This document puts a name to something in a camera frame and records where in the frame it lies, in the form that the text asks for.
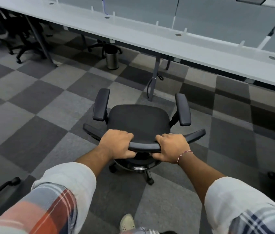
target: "long white desk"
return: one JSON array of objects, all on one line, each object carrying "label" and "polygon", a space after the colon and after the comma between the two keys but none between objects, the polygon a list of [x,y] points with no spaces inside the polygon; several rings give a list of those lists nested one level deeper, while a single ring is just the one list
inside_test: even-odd
[{"label": "long white desk", "polygon": [[104,13],[50,0],[0,0],[0,7],[168,55],[176,61],[179,58],[275,86],[275,60],[269,58],[275,57],[275,53],[242,43],[219,41],[116,15],[106,19]]}]

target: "checkered carpet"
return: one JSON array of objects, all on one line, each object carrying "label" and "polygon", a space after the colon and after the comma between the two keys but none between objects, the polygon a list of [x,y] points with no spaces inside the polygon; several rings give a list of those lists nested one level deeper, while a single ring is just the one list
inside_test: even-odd
[{"label": "checkered carpet", "polygon": [[[219,75],[171,63],[160,64],[153,102],[145,87],[155,58],[123,49],[120,67],[108,70],[101,49],[89,53],[81,37],[68,31],[48,38],[60,65],[27,53],[23,64],[0,46],[0,185],[19,176],[23,182],[0,193],[0,213],[23,197],[31,184],[54,165],[74,161],[97,141],[82,124],[105,129],[91,118],[100,88],[111,90],[108,108],[144,104],[176,110],[174,94],[189,100],[192,125],[172,128],[206,135],[191,144],[194,153],[227,176],[267,192],[266,171],[275,171],[275,92]],[[87,39],[87,44],[94,43]],[[177,165],[162,163],[152,170],[153,186],[140,174],[105,168],[97,180],[90,212],[81,233],[117,233],[121,217],[131,213],[137,226],[179,234],[211,233],[206,214],[186,175]]]}]

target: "hand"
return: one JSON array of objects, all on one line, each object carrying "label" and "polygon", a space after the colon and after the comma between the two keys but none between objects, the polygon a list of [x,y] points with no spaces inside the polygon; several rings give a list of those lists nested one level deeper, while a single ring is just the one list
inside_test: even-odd
[{"label": "hand", "polygon": [[136,153],[129,151],[129,143],[133,139],[133,134],[122,130],[108,130],[98,145],[107,151],[110,159],[132,158]]},{"label": "hand", "polygon": [[153,153],[153,158],[162,162],[177,163],[178,157],[190,150],[189,144],[182,134],[156,135],[161,153]]}]

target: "stainless steel trash can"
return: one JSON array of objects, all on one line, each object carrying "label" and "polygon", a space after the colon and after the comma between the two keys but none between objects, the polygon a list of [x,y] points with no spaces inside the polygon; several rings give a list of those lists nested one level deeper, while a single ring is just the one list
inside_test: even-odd
[{"label": "stainless steel trash can", "polygon": [[110,70],[116,70],[119,68],[118,63],[118,49],[115,45],[106,44],[104,46],[106,55],[107,68]]}]

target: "shoe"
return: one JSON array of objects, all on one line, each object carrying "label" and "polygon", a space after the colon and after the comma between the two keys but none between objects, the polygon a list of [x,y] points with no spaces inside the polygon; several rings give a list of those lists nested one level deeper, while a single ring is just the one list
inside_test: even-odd
[{"label": "shoe", "polygon": [[126,214],[120,221],[120,233],[124,233],[128,230],[134,229],[135,223],[131,214]]}]

